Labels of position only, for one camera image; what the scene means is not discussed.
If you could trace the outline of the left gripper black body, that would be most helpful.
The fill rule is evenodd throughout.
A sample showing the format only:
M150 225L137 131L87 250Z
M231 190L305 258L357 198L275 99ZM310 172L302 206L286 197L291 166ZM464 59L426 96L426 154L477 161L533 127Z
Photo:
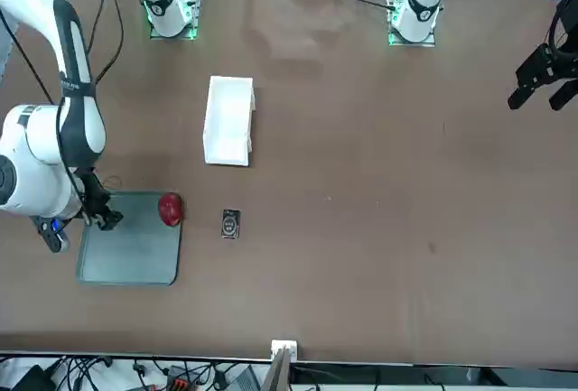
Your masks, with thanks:
M577 62L577 0L560 0L545 41L546 70L553 79L575 75Z

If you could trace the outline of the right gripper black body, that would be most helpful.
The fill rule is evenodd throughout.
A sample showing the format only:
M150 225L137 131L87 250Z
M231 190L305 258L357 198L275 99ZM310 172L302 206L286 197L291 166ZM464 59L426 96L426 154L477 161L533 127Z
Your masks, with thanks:
M104 216L108 212L110 194L101 184L94 168L78 168L75 175L84 187L82 201L85 211L90 216Z

